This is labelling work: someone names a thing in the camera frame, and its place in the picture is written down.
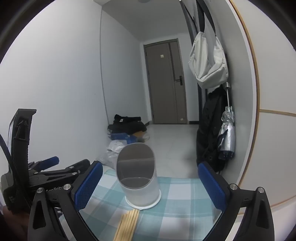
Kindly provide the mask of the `blue cardboard box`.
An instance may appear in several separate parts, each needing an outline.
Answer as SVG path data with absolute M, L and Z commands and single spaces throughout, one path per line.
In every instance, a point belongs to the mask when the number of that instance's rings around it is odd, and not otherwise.
M 110 137 L 112 140 L 126 141 L 127 144 L 132 144 L 137 142 L 136 136 L 128 135 L 126 133 L 111 133 Z

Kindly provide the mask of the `black clothes pile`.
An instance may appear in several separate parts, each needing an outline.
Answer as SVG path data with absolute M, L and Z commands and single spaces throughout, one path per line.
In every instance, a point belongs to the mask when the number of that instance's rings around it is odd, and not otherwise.
M 118 114 L 114 116 L 113 123 L 110 124 L 107 129 L 110 131 L 110 133 L 126 133 L 128 135 L 147 131 L 147 127 L 142 122 L 140 116 L 128 117 L 120 116 Z

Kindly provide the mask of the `white sling bag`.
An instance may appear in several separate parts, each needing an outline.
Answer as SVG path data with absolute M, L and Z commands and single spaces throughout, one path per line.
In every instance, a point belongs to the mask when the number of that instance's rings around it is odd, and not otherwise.
M 205 33 L 199 32 L 196 35 L 190 52 L 189 68 L 202 89 L 214 88 L 227 82 L 227 60 L 217 37 L 214 49 L 210 52 Z

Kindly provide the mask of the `silver folded umbrella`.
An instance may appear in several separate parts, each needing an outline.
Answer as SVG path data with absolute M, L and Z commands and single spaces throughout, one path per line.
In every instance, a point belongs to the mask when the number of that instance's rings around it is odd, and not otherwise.
M 227 106 L 222 114 L 222 126 L 218 134 L 219 158 L 224 161 L 233 159 L 235 154 L 235 115 L 231 106 L 230 93 L 231 85 L 223 84 L 227 96 Z

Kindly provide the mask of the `grey entrance door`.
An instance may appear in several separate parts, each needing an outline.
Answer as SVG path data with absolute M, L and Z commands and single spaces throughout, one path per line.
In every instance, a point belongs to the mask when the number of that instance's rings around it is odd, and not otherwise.
M 178 39 L 144 45 L 152 122 L 188 123 L 182 58 Z

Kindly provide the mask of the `white utensil holder cup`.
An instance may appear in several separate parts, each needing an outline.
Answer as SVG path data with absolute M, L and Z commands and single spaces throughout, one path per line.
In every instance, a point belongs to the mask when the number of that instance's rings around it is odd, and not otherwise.
M 129 206 L 147 210 L 161 199 L 156 161 L 152 149 L 144 143 L 126 145 L 119 153 L 117 179 Z

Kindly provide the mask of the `wooden chopstick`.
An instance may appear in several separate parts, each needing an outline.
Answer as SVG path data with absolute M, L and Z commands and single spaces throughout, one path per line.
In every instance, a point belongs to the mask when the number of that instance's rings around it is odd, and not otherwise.
M 114 241 L 128 240 L 129 229 L 132 223 L 134 211 L 130 210 L 121 216 L 119 225 L 114 235 Z
M 139 216 L 139 210 L 138 209 L 133 209 L 129 214 L 128 214 L 128 220 L 125 226 L 125 236 L 123 240 L 125 241 L 131 241 L 135 228 L 137 226 L 137 220 Z

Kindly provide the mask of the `black hanging jacket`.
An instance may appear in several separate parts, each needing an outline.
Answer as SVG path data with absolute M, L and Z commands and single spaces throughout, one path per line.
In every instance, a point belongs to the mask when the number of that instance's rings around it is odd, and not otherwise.
M 197 130 L 197 164 L 206 161 L 215 172 L 222 171 L 225 166 L 225 161 L 219 159 L 218 134 L 226 106 L 227 94 L 221 85 L 208 94 Z

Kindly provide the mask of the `grey plastic parcel bags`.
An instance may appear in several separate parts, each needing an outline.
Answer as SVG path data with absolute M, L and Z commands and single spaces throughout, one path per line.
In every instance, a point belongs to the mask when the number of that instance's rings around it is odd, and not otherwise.
M 126 145 L 126 140 L 112 140 L 107 147 L 107 151 L 100 155 L 96 160 L 115 170 L 119 153 Z

